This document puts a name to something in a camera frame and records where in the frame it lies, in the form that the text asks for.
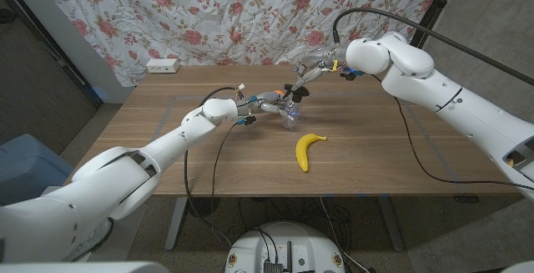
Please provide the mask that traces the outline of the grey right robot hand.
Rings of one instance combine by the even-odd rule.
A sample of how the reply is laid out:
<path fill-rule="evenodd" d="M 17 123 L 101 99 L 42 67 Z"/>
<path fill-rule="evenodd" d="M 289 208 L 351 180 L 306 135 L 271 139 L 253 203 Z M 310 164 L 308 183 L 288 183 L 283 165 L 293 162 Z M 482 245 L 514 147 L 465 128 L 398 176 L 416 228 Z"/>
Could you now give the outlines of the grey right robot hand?
<path fill-rule="evenodd" d="M 297 80 L 291 91 L 304 87 L 307 83 L 318 79 L 324 72 L 333 69 L 335 60 L 338 61 L 338 67 L 345 63 L 346 51 L 347 47 L 320 48 L 304 56 L 295 68 Z"/>

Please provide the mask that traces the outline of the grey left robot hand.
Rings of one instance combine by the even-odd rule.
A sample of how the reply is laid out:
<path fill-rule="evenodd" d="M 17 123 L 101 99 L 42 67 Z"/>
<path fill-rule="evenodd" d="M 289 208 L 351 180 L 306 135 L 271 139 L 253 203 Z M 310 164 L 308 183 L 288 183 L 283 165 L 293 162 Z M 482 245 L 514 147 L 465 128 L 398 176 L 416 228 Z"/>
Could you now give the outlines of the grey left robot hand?
<path fill-rule="evenodd" d="M 253 114 L 279 114 L 289 119 L 297 119 L 301 113 L 300 104 L 293 100 L 293 94 L 285 95 L 279 90 L 256 95 L 255 100 L 249 103 L 249 108 Z"/>

